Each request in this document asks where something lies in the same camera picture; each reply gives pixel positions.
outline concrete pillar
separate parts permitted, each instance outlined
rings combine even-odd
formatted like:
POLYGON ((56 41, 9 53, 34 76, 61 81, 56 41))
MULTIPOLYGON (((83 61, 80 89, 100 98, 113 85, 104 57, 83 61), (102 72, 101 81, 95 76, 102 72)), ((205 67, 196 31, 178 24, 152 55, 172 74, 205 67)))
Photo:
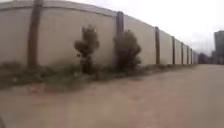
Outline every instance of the concrete pillar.
POLYGON ((159 28, 155 27, 155 48, 156 48, 156 65, 160 65, 160 37, 159 37, 159 28))

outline vegetation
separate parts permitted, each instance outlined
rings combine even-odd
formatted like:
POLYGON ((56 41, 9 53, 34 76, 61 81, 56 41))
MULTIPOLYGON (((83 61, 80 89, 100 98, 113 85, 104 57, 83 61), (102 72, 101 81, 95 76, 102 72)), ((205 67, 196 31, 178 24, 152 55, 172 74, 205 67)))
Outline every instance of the vegetation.
POLYGON ((82 72, 90 74, 92 72, 92 54, 99 48, 97 33, 93 26, 83 27, 82 40, 75 42, 75 49, 81 54, 82 72))
POLYGON ((140 63, 137 56, 141 52, 141 47, 137 43, 134 34, 128 30, 114 39, 116 69, 118 71, 134 70, 140 63))

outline shrub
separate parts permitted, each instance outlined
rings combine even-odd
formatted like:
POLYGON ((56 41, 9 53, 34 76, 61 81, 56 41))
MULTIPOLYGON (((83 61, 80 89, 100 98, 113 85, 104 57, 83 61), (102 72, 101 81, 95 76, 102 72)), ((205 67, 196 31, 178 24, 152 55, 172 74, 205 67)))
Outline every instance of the shrub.
POLYGON ((97 33, 93 26, 82 28, 82 40, 75 42, 75 49, 81 54, 82 72, 90 74, 92 72, 92 57, 94 51, 99 48, 97 33))
POLYGON ((141 52, 134 34, 130 30, 125 31, 114 39, 114 44, 117 70, 134 70, 140 63, 137 55, 141 52))

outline building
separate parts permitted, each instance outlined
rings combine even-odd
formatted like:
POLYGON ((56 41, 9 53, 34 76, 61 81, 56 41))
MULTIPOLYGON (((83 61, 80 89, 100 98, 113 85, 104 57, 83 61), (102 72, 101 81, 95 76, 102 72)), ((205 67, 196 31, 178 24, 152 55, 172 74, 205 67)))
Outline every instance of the building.
POLYGON ((224 60, 224 31, 215 32, 215 58, 216 62, 222 63, 224 60))

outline dirt road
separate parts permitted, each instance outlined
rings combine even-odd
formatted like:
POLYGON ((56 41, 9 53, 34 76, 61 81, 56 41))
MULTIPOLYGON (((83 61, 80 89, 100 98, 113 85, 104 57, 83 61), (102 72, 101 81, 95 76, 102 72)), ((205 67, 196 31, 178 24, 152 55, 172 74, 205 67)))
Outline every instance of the dirt road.
POLYGON ((94 83, 73 93, 0 92, 7 128, 223 128, 224 67, 94 83))

